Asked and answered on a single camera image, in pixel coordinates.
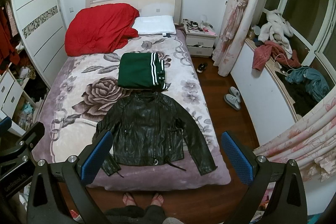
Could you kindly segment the black leather jacket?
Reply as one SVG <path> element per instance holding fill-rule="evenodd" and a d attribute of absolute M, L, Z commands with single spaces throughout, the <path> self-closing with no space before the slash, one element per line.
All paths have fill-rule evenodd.
<path fill-rule="evenodd" d="M 98 122 L 95 135 L 109 131 L 113 153 L 102 164 L 108 175 L 128 166 L 175 166 L 186 146 L 201 175 L 216 170 L 213 156 L 194 118 L 173 98 L 133 92 L 119 99 Z"/>

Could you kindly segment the hanging red clothes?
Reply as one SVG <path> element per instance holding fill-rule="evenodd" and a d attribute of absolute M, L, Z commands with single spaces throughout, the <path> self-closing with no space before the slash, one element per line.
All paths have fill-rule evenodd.
<path fill-rule="evenodd" d="M 0 37 L 0 50 L 1 50 L 1 74 L 7 69 L 9 63 L 17 65 L 20 61 L 20 57 L 10 42 L 11 34 L 7 19 L 3 9 L 1 9 L 1 37 Z"/>

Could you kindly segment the white clothes pile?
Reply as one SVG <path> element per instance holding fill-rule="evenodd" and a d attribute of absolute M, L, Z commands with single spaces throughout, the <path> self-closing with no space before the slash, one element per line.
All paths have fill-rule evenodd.
<path fill-rule="evenodd" d="M 293 28 L 290 23 L 282 17 L 278 10 L 266 12 L 267 23 L 262 25 L 258 40 L 265 42 L 267 40 L 280 44 L 286 50 L 290 50 L 288 38 L 293 36 Z"/>

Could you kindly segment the white drawer unit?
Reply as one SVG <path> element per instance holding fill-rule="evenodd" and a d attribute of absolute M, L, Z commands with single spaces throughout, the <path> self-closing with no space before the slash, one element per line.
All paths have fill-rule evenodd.
<path fill-rule="evenodd" d="M 33 108 L 32 122 L 34 123 L 37 118 L 38 107 L 25 91 L 28 82 L 29 78 L 25 78 L 20 84 L 9 68 L 1 75 L 1 120 L 6 117 L 11 118 L 9 132 L 17 136 L 22 136 L 26 132 L 14 121 L 15 114 L 18 114 L 22 108 L 21 105 L 28 102 Z"/>

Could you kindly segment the person left foot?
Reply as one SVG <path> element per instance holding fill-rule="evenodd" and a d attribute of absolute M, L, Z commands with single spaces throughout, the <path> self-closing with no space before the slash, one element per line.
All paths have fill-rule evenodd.
<path fill-rule="evenodd" d="M 136 206 L 135 199 L 130 193 L 124 193 L 122 196 L 122 201 L 125 206 Z"/>

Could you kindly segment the person foot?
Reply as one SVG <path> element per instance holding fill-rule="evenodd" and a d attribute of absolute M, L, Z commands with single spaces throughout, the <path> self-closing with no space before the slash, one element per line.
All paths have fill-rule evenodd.
<path fill-rule="evenodd" d="M 136 206 L 135 199 L 130 193 L 124 193 L 122 196 L 122 201 L 125 206 Z"/>
<path fill-rule="evenodd" d="M 159 194 L 159 193 L 156 193 L 156 194 L 153 196 L 153 198 L 152 198 L 150 204 L 151 204 L 151 205 L 154 205 L 154 206 L 162 207 L 163 202 L 164 202 L 164 198 L 163 198 L 163 196 L 162 196 L 161 194 Z"/>

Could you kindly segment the pink floral curtain near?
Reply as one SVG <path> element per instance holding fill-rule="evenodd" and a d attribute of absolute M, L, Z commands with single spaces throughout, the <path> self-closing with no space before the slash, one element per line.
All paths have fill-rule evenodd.
<path fill-rule="evenodd" d="M 271 162 L 298 164 L 304 181 L 335 176 L 335 88 L 298 122 L 254 150 Z"/>

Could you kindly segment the person right foot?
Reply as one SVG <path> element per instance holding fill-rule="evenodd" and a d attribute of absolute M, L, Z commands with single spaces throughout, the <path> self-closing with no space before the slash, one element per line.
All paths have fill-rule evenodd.
<path fill-rule="evenodd" d="M 156 193 L 156 194 L 153 196 L 153 198 L 152 198 L 150 204 L 151 204 L 151 205 L 154 205 L 154 206 L 162 207 L 163 202 L 164 202 L 164 198 L 163 198 L 163 196 L 162 196 L 161 194 L 159 194 L 159 193 Z"/>

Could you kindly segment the grey slipper right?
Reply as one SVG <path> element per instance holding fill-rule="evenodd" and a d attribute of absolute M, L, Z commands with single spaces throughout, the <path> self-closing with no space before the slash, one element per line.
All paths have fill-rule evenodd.
<path fill-rule="evenodd" d="M 232 94 L 226 94 L 224 95 L 224 101 L 230 105 L 233 109 L 236 111 L 240 110 L 240 102 L 236 96 L 233 96 Z"/>

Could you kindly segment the grey slipper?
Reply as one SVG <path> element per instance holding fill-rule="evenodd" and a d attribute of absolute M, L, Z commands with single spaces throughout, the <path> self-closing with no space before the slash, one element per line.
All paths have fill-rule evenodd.
<path fill-rule="evenodd" d="M 235 96 L 239 103 L 241 102 L 241 95 L 240 95 L 240 92 L 239 92 L 234 86 L 231 86 L 231 87 L 229 88 L 229 93 L 230 93 L 231 95 Z"/>
<path fill-rule="evenodd" d="M 224 95 L 224 101 L 230 105 L 233 109 L 236 111 L 240 110 L 240 102 L 236 96 L 233 96 L 232 94 L 226 94 Z"/>

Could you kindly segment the folded green striped garment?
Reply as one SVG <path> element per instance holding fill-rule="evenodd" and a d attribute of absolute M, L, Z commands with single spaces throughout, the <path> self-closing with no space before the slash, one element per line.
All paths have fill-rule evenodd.
<path fill-rule="evenodd" d="M 166 90 L 164 62 L 157 52 L 124 53 L 118 71 L 118 85 L 125 89 Z"/>

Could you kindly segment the teal garment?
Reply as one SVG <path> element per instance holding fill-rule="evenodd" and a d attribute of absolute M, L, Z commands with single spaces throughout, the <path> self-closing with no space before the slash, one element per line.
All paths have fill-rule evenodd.
<path fill-rule="evenodd" d="M 285 79 L 290 84 L 303 84 L 306 92 L 317 102 L 321 101 L 330 91 L 325 77 L 317 69 L 307 66 L 292 69 Z"/>

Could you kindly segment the grey slipper left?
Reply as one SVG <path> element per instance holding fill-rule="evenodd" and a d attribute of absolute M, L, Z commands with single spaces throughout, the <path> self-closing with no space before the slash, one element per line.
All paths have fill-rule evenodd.
<path fill-rule="evenodd" d="M 239 92 L 234 86 L 231 86 L 231 87 L 229 88 L 229 93 L 230 93 L 231 95 L 235 96 L 239 103 L 241 102 L 241 95 L 240 95 L 240 92 Z"/>

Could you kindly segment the red quilt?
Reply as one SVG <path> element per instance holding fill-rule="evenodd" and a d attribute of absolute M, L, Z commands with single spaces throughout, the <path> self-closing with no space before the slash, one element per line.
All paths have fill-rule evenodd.
<path fill-rule="evenodd" d="M 139 11 L 127 3 L 106 4 L 80 10 L 68 26 L 65 51 L 69 57 L 112 53 L 138 37 L 132 28 Z"/>

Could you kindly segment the dusty red garment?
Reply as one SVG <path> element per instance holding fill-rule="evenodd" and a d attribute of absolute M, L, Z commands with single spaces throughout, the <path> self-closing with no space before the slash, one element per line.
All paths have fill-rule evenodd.
<path fill-rule="evenodd" d="M 257 71 L 262 71 L 264 65 L 271 57 L 280 65 L 288 68 L 296 69 L 301 66 L 296 50 L 293 50 L 291 58 L 288 58 L 283 47 L 275 42 L 267 40 L 263 45 L 254 50 L 252 68 Z"/>

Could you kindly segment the black shoe on floor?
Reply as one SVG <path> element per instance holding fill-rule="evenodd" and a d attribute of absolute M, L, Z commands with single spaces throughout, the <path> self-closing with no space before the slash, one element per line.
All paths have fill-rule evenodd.
<path fill-rule="evenodd" d="M 197 72 L 198 73 L 203 73 L 207 68 L 207 63 L 201 63 L 198 67 L 197 67 Z"/>

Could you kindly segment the white pillow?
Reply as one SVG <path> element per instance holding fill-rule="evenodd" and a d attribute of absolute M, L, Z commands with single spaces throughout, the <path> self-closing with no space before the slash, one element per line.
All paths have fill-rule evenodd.
<path fill-rule="evenodd" d="M 132 25 L 139 35 L 175 35 L 173 17 L 170 15 L 137 17 Z"/>

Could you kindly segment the white nightstand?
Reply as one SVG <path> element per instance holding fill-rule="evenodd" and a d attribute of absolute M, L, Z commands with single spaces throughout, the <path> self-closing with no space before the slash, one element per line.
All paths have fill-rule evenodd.
<path fill-rule="evenodd" d="M 183 20 L 186 32 L 186 45 L 191 56 L 210 57 L 214 50 L 217 34 L 210 26 L 201 25 L 192 20 Z"/>

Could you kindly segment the beige bed headboard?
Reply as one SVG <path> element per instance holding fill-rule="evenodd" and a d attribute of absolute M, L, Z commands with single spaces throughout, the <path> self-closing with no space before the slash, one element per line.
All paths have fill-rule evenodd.
<path fill-rule="evenodd" d="M 85 0 L 86 8 L 115 3 L 133 6 L 142 17 L 170 15 L 174 23 L 181 21 L 182 0 Z"/>

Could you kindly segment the pink tied curtain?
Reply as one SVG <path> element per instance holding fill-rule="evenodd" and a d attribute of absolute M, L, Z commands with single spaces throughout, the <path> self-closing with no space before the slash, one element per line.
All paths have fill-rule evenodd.
<path fill-rule="evenodd" d="M 228 65 L 231 55 L 230 46 L 240 27 L 247 5 L 248 0 L 228 0 L 218 43 L 213 51 L 214 66 L 218 67 L 218 74 L 222 77 L 226 77 L 231 70 Z"/>

